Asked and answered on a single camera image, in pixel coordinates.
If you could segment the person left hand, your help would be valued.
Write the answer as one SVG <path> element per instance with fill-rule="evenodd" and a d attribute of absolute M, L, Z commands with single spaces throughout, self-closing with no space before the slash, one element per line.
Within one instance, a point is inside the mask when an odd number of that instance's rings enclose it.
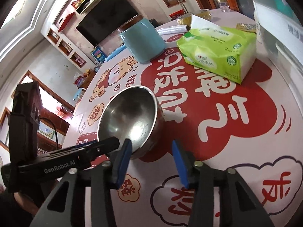
<path fill-rule="evenodd" d="M 31 217 L 34 217 L 37 214 L 39 207 L 37 207 L 33 200 L 30 199 L 27 195 L 21 192 L 13 193 L 13 195 L 16 203 L 24 213 Z"/>

